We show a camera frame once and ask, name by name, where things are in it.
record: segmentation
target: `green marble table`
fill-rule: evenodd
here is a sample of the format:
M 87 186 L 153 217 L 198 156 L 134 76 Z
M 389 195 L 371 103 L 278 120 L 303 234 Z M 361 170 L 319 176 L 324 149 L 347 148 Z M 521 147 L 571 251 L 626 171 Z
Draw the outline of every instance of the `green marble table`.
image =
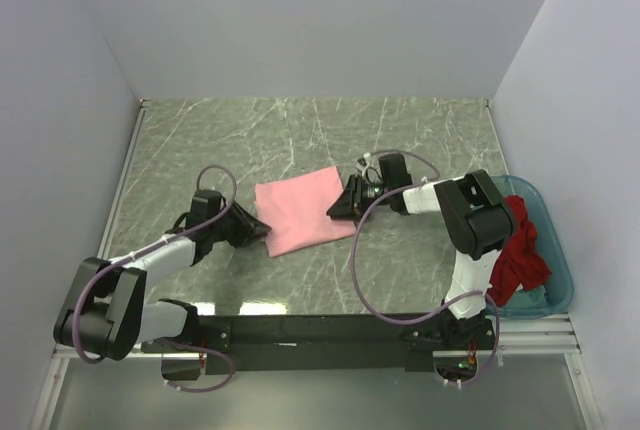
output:
M 367 151 L 401 148 L 431 160 L 443 177 L 485 168 L 505 173 L 483 99 L 205 99 L 147 103 L 110 256 L 156 240 L 188 209 L 195 177 L 210 163 L 230 168 L 237 200 L 255 213 L 256 183 L 337 165 L 343 180 Z M 429 175 L 408 161 L 414 180 Z M 207 174 L 205 185 L 230 191 Z M 197 304 L 203 313 L 360 313 L 347 266 L 351 239 L 270 259 L 264 244 L 235 250 L 220 243 L 192 268 L 150 292 Z M 400 217 L 381 209 L 366 226 L 358 273 L 384 312 L 423 312 L 444 297 L 454 249 L 439 215 Z

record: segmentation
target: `blue plastic bin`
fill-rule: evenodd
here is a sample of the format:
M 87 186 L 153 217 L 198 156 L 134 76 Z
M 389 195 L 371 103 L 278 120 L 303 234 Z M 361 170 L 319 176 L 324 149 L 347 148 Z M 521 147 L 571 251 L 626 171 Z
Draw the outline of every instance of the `blue plastic bin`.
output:
M 556 230 L 540 193 L 526 180 L 512 175 L 492 177 L 492 179 L 504 196 L 519 195 L 524 199 L 529 220 L 538 229 L 536 249 L 551 270 L 551 276 L 544 284 L 544 289 L 516 292 L 509 302 L 500 308 L 500 316 L 539 318 L 565 312 L 573 298 L 573 280 Z

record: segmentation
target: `red cloth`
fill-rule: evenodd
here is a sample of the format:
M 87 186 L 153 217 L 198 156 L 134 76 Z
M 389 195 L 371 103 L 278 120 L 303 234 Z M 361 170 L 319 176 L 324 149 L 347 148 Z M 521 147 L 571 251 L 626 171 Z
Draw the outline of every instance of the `red cloth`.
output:
M 518 285 L 524 290 L 533 290 L 547 281 L 551 271 L 543 258 L 536 253 L 538 231 L 529 221 L 527 207 L 522 197 L 511 195 L 505 198 L 518 222 L 518 229 L 498 257 L 491 274 L 488 293 L 501 307 L 506 304 Z

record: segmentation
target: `folded cloth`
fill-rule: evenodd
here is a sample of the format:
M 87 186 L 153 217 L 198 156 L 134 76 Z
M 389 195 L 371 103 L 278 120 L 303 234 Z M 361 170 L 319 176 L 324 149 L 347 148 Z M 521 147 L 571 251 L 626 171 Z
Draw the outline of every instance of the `folded cloth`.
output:
M 506 247 L 493 266 L 491 285 L 488 293 L 501 307 L 505 305 L 518 285 L 525 291 L 544 284 L 551 271 L 544 259 L 536 252 L 538 232 L 529 221 L 529 214 L 522 197 L 510 195 L 505 198 L 518 222 L 515 235 L 507 242 Z
M 258 219 L 271 227 L 265 240 L 269 256 L 354 235 L 353 222 L 326 215 L 342 191 L 336 167 L 256 185 Z

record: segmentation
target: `pink towel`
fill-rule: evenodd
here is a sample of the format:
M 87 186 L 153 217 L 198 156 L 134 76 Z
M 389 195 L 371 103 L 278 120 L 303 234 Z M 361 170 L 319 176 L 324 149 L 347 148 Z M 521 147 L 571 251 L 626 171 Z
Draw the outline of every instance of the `pink towel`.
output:
M 271 227 L 266 239 L 269 256 L 355 234 L 352 222 L 334 222 L 326 215 L 342 191 L 336 167 L 256 185 L 258 219 Z

